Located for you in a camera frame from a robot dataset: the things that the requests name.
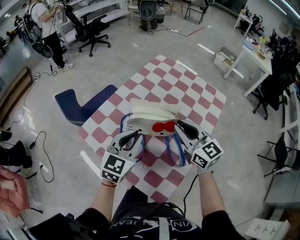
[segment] black folding chair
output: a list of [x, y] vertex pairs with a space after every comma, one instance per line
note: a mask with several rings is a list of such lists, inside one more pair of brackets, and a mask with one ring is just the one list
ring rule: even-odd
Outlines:
[[[273, 167], [272, 171], [270, 173], [264, 175], [264, 177], [269, 176], [270, 174], [272, 174], [272, 173], [274, 173], [274, 172], [282, 169], [283, 167], [289, 167], [289, 168], [292, 168], [294, 170], [298, 170], [299, 169], [300, 166], [299, 166], [298, 162], [300, 160], [300, 150], [295, 149], [295, 148], [286, 147], [285, 141], [284, 141], [284, 137], [280, 137], [280, 139], [278, 140], [277, 143], [269, 142], [269, 141], [267, 141], [267, 143], [271, 143], [272, 144], [272, 146], [269, 149], [269, 151], [267, 152], [267, 154], [265, 156], [257, 154], [257, 156], [261, 157], [261, 158], [264, 158], [266, 160], [269, 160], [269, 161], [271, 161], [273, 163], [276, 163], [276, 164]], [[270, 158], [267, 157], [267, 155], [270, 153], [270, 151], [272, 150], [272, 148], [273, 148], [274, 145], [275, 145], [275, 157], [276, 157], [275, 160], [270, 159]], [[288, 153], [290, 151], [292, 151], [292, 150], [297, 151], [295, 161], [294, 161], [294, 163], [293, 163], [292, 166], [286, 165], [285, 161], [287, 159]]]

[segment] red bracelet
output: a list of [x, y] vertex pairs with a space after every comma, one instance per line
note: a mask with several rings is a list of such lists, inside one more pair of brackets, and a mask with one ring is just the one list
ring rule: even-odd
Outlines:
[[111, 186], [111, 185], [107, 185], [107, 184], [104, 184], [104, 183], [101, 183], [101, 184], [104, 185], [104, 186], [107, 186], [107, 187], [111, 187], [111, 188], [115, 188], [116, 187], [116, 185]]

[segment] white marker cube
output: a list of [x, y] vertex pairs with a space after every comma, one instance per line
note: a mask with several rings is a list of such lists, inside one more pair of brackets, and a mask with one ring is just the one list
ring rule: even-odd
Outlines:
[[100, 177], [117, 184], [124, 179], [133, 166], [133, 162], [105, 151], [100, 167]]
[[202, 169], [207, 169], [219, 160], [223, 152], [217, 140], [213, 139], [193, 152], [192, 162]]

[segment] white sneaker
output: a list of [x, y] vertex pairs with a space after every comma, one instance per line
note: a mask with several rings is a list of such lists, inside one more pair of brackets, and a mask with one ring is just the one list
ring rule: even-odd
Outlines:
[[65, 64], [65, 66], [63, 68], [58, 67], [58, 70], [65, 72], [68, 71], [69, 69], [71, 69], [72, 67], [74, 67], [74, 63], [69, 63], [69, 64]]

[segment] blue chair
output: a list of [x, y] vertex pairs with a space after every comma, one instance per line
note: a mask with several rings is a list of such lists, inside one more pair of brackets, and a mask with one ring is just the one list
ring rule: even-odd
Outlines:
[[55, 95], [55, 100], [60, 106], [65, 118], [77, 126], [82, 126], [86, 120], [117, 90], [113, 85], [108, 85], [84, 106], [80, 106], [73, 89]]

